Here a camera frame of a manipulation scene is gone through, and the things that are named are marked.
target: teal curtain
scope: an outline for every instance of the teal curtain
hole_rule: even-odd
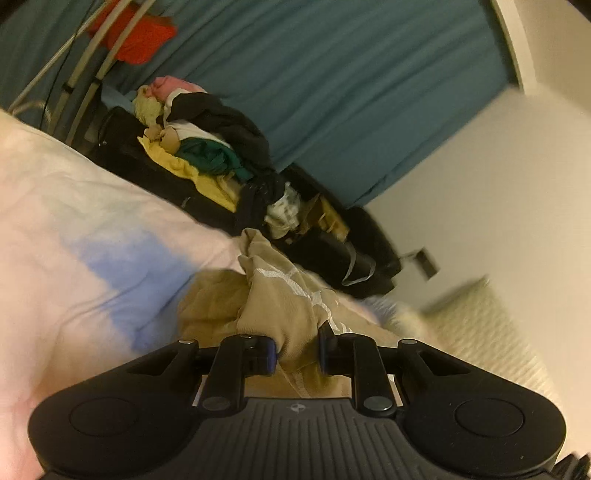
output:
[[[0,29],[15,72],[0,74],[4,106],[87,5],[29,0]],[[167,74],[198,83],[259,125],[279,170],[302,166],[345,205],[400,179],[515,77],[484,0],[163,0],[153,13],[179,35],[108,82],[122,93]]]

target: pink cloth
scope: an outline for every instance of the pink cloth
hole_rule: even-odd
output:
[[[189,83],[176,77],[171,77],[170,75],[166,75],[166,77],[156,77],[156,79],[148,87],[146,96],[156,97],[160,102],[164,103],[168,96],[177,88],[182,88],[189,93],[207,93],[199,85]]]

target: dark green garment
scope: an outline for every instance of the dark green garment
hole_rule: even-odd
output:
[[[239,181],[247,181],[252,178],[252,173],[242,166],[236,152],[215,140],[197,137],[186,138],[182,140],[175,155],[187,160],[203,173],[222,175],[233,171]]]

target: bed sheet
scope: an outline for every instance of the bed sheet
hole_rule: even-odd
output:
[[[202,268],[240,270],[223,232],[0,111],[0,478],[38,478],[32,409],[173,340]]]

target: red cloth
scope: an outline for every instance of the red cloth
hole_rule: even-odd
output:
[[[112,1],[111,4],[100,13],[88,29],[88,33],[91,36],[96,34],[97,30],[118,2],[119,0]],[[104,45],[109,50],[112,49],[117,38],[119,38],[120,33],[123,32],[138,8],[139,5],[133,2],[125,7],[119,18],[117,18],[115,23],[111,25],[107,35],[105,35],[105,38],[101,42],[101,45]],[[146,63],[154,56],[164,42],[170,40],[176,34],[177,27],[173,25],[170,17],[155,17],[146,14],[131,31],[129,37],[123,42],[123,45],[121,45],[115,58],[126,63],[131,63],[132,65]]]

